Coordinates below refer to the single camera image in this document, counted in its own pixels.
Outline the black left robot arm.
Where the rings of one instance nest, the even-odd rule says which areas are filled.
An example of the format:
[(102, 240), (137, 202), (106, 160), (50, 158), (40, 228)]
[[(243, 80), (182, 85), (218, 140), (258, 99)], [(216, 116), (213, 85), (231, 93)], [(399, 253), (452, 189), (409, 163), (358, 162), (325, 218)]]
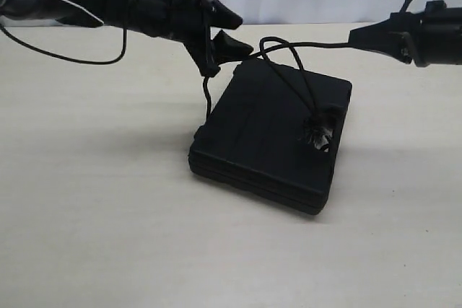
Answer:
[(54, 20), (76, 27), (104, 25), (184, 45), (200, 73), (212, 78), (220, 66), (253, 51), (229, 35), (243, 18), (220, 0), (1, 0), (8, 19)]

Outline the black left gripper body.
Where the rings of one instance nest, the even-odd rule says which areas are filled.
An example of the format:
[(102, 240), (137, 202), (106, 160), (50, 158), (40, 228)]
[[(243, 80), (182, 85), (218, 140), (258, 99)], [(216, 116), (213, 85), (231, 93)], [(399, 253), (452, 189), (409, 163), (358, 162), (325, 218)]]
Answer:
[(208, 0), (170, 0), (170, 38), (182, 43), (200, 75), (214, 77), (220, 71), (211, 38), (212, 5)]

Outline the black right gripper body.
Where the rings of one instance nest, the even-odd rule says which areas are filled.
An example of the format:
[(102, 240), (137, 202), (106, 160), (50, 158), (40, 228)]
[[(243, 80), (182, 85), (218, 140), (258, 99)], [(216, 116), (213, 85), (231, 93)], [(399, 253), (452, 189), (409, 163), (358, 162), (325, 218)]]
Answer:
[(421, 12), (398, 15), (391, 32), (399, 36), (418, 67), (461, 65), (461, 8), (428, 1)]

